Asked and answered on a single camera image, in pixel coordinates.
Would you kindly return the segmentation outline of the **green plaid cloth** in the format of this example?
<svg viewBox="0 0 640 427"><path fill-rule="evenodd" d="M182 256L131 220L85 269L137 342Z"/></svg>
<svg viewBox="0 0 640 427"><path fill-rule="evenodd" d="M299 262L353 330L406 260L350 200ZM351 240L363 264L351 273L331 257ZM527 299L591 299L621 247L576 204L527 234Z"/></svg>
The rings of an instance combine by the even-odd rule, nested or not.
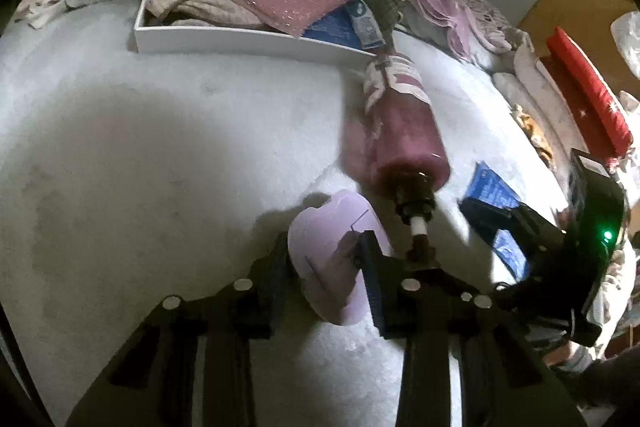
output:
<svg viewBox="0 0 640 427"><path fill-rule="evenodd" d="M392 38L396 25L402 19L405 0L362 0L371 10L382 36Z"/></svg>

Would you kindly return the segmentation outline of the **floral white quilt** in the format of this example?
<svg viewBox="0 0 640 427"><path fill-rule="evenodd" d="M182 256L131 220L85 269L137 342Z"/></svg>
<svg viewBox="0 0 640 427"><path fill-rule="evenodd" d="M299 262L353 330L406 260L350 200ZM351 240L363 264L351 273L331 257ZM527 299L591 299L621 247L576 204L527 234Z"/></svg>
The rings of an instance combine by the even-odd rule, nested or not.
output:
<svg viewBox="0 0 640 427"><path fill-rule="evenodd" d="M568 103L537 55L530 35L512 26L485 0L461 0L470 21L472 62L494 76L542 161L560 171L570 151L588 150Z"/></svg>

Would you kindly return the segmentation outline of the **beige plaid bear bag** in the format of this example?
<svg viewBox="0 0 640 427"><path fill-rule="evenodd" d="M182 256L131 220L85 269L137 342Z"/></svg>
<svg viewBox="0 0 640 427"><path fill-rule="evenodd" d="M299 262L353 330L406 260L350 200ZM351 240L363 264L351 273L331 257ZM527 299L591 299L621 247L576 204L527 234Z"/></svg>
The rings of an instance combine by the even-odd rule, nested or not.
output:
<svg viewBox="0 0 640 427"><path fill-rule="evenodd" d="M161 25L195 20L195 25L264 29L258 16L234 0L146 0L146 12Z"/></svg>

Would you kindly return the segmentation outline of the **blue flat packet on bed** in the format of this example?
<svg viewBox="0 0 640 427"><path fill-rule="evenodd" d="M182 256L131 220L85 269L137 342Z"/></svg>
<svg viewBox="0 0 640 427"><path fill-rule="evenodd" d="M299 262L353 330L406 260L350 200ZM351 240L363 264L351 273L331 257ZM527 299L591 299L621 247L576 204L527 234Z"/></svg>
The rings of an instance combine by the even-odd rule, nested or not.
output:
<svg viewBox="0 0 640 427"><path fill-rule="evenodd" d="M470 227L488 244L515 282L524 280L528 261L512 234L499 229L499 218L520 205L520 196L485 161L476 164L459 208Z"/></svg>

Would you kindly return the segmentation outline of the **blue flat packet in box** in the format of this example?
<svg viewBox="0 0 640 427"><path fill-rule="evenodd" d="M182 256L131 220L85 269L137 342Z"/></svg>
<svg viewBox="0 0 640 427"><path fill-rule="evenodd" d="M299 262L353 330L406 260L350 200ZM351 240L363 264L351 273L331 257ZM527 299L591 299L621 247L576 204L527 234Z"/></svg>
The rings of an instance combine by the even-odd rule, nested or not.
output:
<svg viewBox="0 0 640 427"><path fill-rule="evenodd" d="M352 27L352 19L344 6L316 20L303 33L304 38L361 50L361 42Z"/></svg>

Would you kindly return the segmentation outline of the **red pillow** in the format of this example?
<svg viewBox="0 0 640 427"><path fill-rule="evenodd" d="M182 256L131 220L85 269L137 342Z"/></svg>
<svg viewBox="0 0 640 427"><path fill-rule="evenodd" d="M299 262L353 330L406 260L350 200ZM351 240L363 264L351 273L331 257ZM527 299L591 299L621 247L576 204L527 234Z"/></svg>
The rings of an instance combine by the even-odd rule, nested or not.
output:
<svg viewBox="0 0 640 427"><path fill-rule="evenodd" d="M622 165L638 142L631 117L589 56L561 27L546 39L541 64L559 88L592 156L608 168Z"/></svg>

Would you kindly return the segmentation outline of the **white blue bandage packet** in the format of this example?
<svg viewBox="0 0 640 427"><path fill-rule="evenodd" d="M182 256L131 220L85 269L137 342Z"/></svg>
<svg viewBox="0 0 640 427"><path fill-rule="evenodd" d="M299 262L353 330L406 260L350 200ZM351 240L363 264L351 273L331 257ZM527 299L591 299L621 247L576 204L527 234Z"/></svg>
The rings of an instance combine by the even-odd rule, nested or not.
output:
<svg viewBox="0 0 640 427"><path fill-rule="evenodd" d="M366 0L350 0L345 4L352 29L364 50L374 50L386 45L378 20Z"/></svg>

